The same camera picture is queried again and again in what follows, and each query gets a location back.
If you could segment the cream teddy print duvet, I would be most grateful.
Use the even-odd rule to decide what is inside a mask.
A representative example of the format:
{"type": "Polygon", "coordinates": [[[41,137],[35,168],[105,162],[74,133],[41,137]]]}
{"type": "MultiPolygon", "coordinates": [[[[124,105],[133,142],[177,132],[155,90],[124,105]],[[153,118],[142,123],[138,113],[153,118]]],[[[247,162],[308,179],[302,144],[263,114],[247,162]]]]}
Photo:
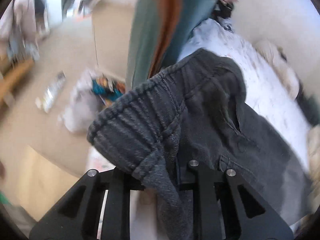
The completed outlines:
{"type": "Polygon", "coordinates": [[[260,40],[253,47],[273,68],[289,97],[295,100],[300,89],[299,79],[295,71],[289,66],[282,48],[269,40],[260,40]]]}

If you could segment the dark grey pants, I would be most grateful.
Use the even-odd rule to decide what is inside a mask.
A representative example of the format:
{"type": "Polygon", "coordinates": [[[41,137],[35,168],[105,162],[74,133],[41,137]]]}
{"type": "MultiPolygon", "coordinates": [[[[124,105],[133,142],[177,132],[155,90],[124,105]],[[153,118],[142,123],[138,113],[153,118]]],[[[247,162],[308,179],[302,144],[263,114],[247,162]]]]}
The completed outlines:
{"type": "Polygon", "coordinates": [[[99,113],[87,139],[108,161],[157,193],[169,239],[191,239],[193,197],[178,191],[179,154],[234,169],[287,224],[310,212],[311,183],[291,147],[246,102],[238,65],[198,49],[99,113]]]}

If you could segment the silver remote on floor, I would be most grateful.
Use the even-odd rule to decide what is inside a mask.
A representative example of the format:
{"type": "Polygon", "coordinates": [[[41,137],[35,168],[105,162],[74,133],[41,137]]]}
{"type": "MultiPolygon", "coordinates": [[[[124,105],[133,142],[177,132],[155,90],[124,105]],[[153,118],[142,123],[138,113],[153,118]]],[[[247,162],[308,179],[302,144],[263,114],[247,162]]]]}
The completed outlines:
{"type": "Polygon", "coordinates": [[[47,87],[43,99],[42,99],[42,109],[45,113],[49,113],[60,92],[64,88],[66,83],[66,76],[64,72],[58,72],[55,79],[47,87]]]}

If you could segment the white floral bed sheet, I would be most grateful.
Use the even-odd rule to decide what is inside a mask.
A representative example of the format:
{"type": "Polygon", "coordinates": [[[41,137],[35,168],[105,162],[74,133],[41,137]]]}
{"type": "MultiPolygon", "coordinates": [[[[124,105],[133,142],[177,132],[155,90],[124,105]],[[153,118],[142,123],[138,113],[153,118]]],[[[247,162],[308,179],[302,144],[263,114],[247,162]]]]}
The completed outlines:
{"type": "Polygon", "coordinates": [[[231,58],[240,67],[247,91],[245,102],[272,124],[308,172],[307,135],[310,125],[298,103],[289,97],[272,67],[251,43],[209,18],[192,31],[179,58],[183,59],[199,48],[231,58]]]}

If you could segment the colourful bag on floor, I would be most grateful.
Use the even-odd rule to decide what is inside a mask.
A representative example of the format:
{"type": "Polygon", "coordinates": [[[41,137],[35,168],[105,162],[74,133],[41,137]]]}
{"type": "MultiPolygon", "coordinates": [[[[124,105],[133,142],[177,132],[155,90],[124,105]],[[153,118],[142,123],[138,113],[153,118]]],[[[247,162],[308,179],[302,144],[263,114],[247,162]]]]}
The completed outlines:
{"type": "Polygon", "coordinates": [[[96,77],[92,79],[92,92],[102,100],[105,107],[109,107],[125,94],[125,83],[106,76],[96,77]]]}

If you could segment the teal bed frame side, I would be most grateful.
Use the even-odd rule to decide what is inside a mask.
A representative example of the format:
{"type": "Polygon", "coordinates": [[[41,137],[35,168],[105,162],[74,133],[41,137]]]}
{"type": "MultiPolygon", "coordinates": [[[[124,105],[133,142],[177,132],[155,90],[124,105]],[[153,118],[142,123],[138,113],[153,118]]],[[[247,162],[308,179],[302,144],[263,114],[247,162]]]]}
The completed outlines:
{"type": "Polygon", "coordinates": [[[193,29],[217,0],[138,0],[131,27],[126,90],[175,64],[193,29]]]}

